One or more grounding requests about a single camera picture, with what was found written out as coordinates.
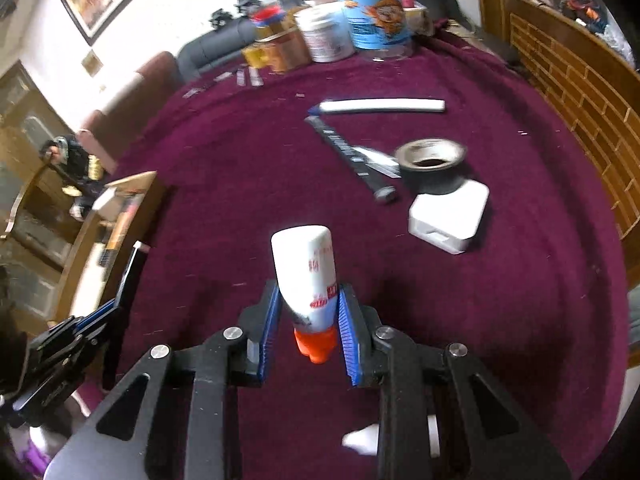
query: white glue bottle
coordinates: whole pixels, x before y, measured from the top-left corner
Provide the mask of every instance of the white glue bottle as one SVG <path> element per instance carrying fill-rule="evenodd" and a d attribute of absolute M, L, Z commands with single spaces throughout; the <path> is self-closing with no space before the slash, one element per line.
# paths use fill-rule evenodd
<path fill-rule="evenodd" d="M 280 293 L 293 314 L 293 332 L 300 353 L 315 364 L 324 363 L 338 345 L 335 279 L 331 231 L 305 225 L 271 237 Z"/>

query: triangular cutout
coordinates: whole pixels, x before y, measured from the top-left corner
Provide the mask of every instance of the triangular cutout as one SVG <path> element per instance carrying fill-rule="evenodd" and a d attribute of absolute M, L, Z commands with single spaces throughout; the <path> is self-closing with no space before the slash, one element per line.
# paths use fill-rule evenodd
<path fill-rule="evenodd" d="M 98 421 L 95 430 L 120 440 L 131 440 L 148 382 L 149 377 L 146 375 L 137 377 L 109 411 L 104 414 L 104 417 Z"/>
<path fill-rule="evenodd" d="M 516 433 L 520 429 L 517 419 L 495 398 L 480 377 L 471 376 L 469 383 L 476 398 L 484 436 L 488 440 Z"/>

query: black stick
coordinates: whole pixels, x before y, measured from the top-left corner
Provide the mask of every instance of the black stick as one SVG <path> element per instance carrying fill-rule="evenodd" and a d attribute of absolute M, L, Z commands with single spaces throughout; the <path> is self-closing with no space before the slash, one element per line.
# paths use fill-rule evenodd
<path fill-rule="evenodd" d="M 369 189 L 373 191 L 376 202 L 386 204 L 395 200 L 396 188 L 388 186 L 379 176 L 371 173 L 362 155 L 356 152 L 331 126 L 315 116 L 307 117 L 305 123 L 310 124 L 340 154 L 354 173 L 369 186 Z"/>

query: roll of tape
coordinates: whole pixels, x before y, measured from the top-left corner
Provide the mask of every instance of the roll of tape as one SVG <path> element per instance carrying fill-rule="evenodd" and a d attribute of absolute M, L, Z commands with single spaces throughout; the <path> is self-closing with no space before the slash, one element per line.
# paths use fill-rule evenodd
<path fill-rule="evenodd" d="M 465 181 L 466 147 L 449 139 L 419 139 L 396 150 L 402 182 L 415 194 L 445 195 Z"/>

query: cartoon lion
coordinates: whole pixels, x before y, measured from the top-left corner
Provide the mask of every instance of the cartoon lion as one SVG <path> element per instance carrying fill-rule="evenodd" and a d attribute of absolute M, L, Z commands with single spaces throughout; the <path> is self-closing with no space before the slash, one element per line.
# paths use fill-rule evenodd
<path fill-rule="evenodd" d="M 364 14 L 372 17 L 374 25 L 383 29 L 388 38 L 404 28 L 404 9 L 399 0 L 380 0 L 374 6 L 366 7 Z"/>

